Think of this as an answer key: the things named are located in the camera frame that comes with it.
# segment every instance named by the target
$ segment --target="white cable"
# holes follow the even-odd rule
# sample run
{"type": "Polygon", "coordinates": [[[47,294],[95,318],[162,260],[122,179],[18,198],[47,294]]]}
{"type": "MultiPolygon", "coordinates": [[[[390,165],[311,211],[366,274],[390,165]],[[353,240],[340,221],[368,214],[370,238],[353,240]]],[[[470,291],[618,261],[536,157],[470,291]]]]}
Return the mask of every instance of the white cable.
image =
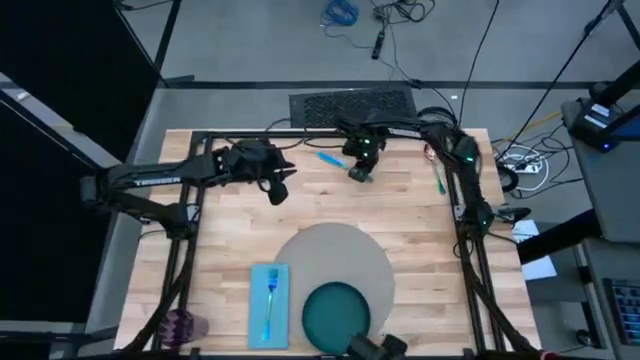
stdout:
{"type": "Polygon", "coordinates": [[[536,191],[538,189],[540,189],[546,182],[547,179],[549,178],[549,161],[542,155],[540,155],[540,153],[538,151],[536,151],[533,148],[530,147],[526,147],[526,146],[522,146],[522,145],[518,145],[518,144],[513,144],[511,146],[511,148],[520,148],[520,149],[524,149],[527,150],[528,153],[530,153],[529,155],[522,155],[522,154],[512,154],[510,152],[506,152],[505,154],[503,154],[503,156],[499,159],[500,161],[503,160],[514,160],[516,162],[521,162],[521,161],[526,161],[527,163],[529,163],[530,160],[533,159],[538,159],[538,161],[536,162],[531,162],[531,164],[538,164],[538,166],[544,166],[545,168],[545,174],[544,174],[544,178],[542,179],[542,181],[532,187],[532,188],[525,188],[525,187],[521,187],[518,186],[516,187],[516,190],[520,190],[520,191],[536,191]]]}

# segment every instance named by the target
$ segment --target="gray circular plate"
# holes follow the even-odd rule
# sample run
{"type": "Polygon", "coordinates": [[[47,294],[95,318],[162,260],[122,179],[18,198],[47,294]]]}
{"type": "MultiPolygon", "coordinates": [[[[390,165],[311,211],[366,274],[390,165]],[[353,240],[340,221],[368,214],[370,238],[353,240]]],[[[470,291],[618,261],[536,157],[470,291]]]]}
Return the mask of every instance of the gray circular plate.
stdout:
{"type": "Polygon", "coordinates": [[[370,336],[391,313],[391,263],[384,249],[356,227],[326,223],[300,230],[280,249],[275,262],[289,264],[289,331],[296,339],[306,339],[302,310],[307,297],[325,283],[343,282],[364,296],[371,311],[370,336]]]}

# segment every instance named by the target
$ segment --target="electronic device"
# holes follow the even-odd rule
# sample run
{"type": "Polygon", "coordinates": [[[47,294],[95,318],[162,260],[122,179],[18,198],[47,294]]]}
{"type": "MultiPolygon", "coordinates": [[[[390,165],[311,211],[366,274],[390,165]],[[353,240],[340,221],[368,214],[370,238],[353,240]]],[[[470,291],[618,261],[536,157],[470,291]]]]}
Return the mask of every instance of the electronic device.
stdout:
{"type": "Polygon", "coordinates": [[[621,141],[640,141],[640,105],[624,112],[615,104],[640,81],[640,61],[608,86],[598,84],[591,98],[562,104],[569,133],[606,153],[621,141]]]}
{"type": "Polygon", "coordinates": [[[384,42],[384,31],[381,30],[378,32],[378,36],[376,37],[376,44],[371,51],[371,58],[373,60],[378,60],[380,58],[380,51],[382,51],[382,43],[384,42]]]}
{"type": "Polygon", "coordinates": [[[640,281],[604,279],[603,282],[620,341],[640,346],[640,281]]]}

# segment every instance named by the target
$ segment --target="power strip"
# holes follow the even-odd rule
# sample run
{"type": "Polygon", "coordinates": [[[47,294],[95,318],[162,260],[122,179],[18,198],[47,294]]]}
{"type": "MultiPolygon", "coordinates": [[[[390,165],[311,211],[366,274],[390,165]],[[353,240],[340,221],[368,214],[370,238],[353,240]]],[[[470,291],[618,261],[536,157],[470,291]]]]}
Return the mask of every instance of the power strip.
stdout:
{"type": "Polygon", "coordinates": [[[509,170],[513,170],[513,172],[515,172],[516,174],[535,175],[539,173],[540,170],[542,170],[541,165],[532,165],[532,164],[527,164],[527,166],[524,169],[516,169],[516,167],[513,164],[505,164],[504,166],[509,170]]]}

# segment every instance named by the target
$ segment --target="gray floor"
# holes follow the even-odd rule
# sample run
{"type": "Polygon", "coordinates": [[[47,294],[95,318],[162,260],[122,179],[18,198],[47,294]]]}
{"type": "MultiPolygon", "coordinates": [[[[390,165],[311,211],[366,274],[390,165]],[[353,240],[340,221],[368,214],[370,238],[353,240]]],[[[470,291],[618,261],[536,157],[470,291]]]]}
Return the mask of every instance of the gray floor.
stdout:
{"type": "MultiPolygon", "coordinates": [[[[151,0],[136,0],[134,5],[151,0]]],[[[331,28],[348,34],[358,44],[374,41],[379,26],[371,19],[371,4],[354,0],[361,18],[352,28],[331,28]]],[[[489,37],[477,63],[474,80],[548,81],[578,42],[584,25],[604,0],[502,1],[489,37]]],[[[369,58],[368,50],[355,49],[344,39],[330,39],[319,27],[324,0],[184,0],[162,74],[165,77],[193,74],[208,81],[281,80],[387,80],[391,70],[369,58]]],[[[412,77],[424,80],[466,80],[471,59],[486,26],[493,0],[439,1],[430,17],[420,24],[394,27],[398,60],[412,77]]],[[[147,52],[155,56],[170,5],[125,13],[125,17],[147,52]]],[[[628,10],[640,24],[640,4],[629,2],[628,10]]],[[[392,43],[387,41],[382,57],[393,62],[392,43]]],[[[638,59],[640,52],[617,15],[610,17],[590,37],[562,80],[610,80],[638,59]]],[[[398,72],[394,79],[400,79],[398,72]]],[[[262,128],[289,116],[288,95],[321,90],[158,90],[140,137],[136,161],[158,159],[163,133],[172,128],[262,128]]],[[[441,89],[460,106],[461,90],[441,89]]],[[[414,90],[418,107],[442,105],[431,90],[414,90]]],[[[542,95],[540,90],[470,90],[465,104],[464,127],[488,128],[492,138],[518,130],[542,95]]],[[[563,101],[586,95],[586,91],[552,91],[536,115],[541,118],[559,109],[563,101]]],[[[637,104],[633,92],[621,106],[637,104]]],[[[551,121],[523,138],[549,131],[551,121]]],[[[569,143],[566,131],[558,139],[569,143]]],[[[561,179],[580,177],[575,156],[561,179]]],[[[552,174],[566,161],[554,157],[552,174]]],[[[525,184],[539,178],[524,179],[525,184]]],[[[530,207],[532,218],[561,222],[590,207],[582,183],[565,185],[525,201],[509,203],[530,207]]],[[[117,253],[127,260],[105,268],[94,307],[101,308],[90,319],[93,328],[117,324],[123,289],[128,282],[127,262],[135,256],[131,238],[139,227],[119,223],[114,237],[117,253]]],[[[578,304],[534,304],[536,321],[545,347],[563,350],[576,346],[571,331],[584,327],[576,315],[578,304]]],[[[576,354],[595,355],[590,349],[576,354]]]]}

